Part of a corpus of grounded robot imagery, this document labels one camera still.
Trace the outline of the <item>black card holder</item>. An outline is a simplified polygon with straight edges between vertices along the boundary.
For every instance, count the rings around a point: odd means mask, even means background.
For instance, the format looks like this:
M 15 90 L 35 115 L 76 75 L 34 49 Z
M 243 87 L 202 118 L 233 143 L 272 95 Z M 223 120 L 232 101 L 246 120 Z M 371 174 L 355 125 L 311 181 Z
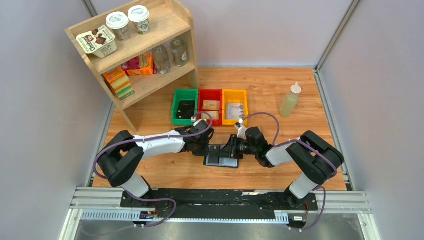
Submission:
M 224 145 L 211 144 L 209 146 L 209 154 L 204 157 L 203 165 L 209 167 L 233 168 L 239 167 L 239 160 L 225 156 L 218 156 Z

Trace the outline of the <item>black credit cards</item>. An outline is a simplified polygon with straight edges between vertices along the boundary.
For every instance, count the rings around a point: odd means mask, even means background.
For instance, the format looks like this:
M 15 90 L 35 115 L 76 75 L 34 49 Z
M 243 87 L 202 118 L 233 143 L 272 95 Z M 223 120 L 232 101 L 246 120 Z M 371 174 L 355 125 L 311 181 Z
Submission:
M 195 110 L 195 100 L 181 100 L 178 104 L 176 118 L 179 120 L 190 120 L 195 115 Z

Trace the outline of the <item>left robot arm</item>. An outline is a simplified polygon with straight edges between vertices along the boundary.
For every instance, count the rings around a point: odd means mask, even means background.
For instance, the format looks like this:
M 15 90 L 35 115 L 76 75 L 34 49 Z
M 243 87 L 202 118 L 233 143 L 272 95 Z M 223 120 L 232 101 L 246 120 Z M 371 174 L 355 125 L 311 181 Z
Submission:
M 131 197 L 141 198 L 151 187 L 136 173 L 141 161 L 163 155 L 191 152 L 194 156 L 206 156 L 214 129 L 205 119 L 193 125 L 175 128 L 156 135 L 132 135 L 127 130 L 119 132 L 95 157 L 93 166 L 99 177 L 111 187 L 121 187 Z

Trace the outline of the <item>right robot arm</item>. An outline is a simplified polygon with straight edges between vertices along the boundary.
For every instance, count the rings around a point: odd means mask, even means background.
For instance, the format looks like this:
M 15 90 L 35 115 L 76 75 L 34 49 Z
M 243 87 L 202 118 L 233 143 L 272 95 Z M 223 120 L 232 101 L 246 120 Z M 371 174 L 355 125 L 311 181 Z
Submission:
M 333 178 L 345 159 L 342 153 L 313 131 L 306 131 L 299 138 L 272 145 L 258 127 L 245 130 L 244 137 L 231 135 L 228 143 L 210 146 L 208 160 L 225 159 L 226 167 L 237 167 L 245 155 L 254 156 L 265 168 L 273 168 L 294 161 L 301 170 L 299 177 L 284 191 L 287 202 L 302 201 L 310 192 Z

